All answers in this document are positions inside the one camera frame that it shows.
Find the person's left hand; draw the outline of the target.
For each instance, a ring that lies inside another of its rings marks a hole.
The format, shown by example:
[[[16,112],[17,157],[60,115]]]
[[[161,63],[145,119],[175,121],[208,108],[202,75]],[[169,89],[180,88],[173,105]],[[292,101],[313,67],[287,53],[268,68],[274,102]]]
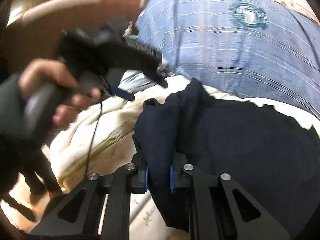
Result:
[[[80,111],[101,98],[97,87],[82,91],[73,73],[57,60],[31,61],[20,75],[18,87],[26,103],[23,118],[31,137],[47,133],[52,126],[67,129]]]

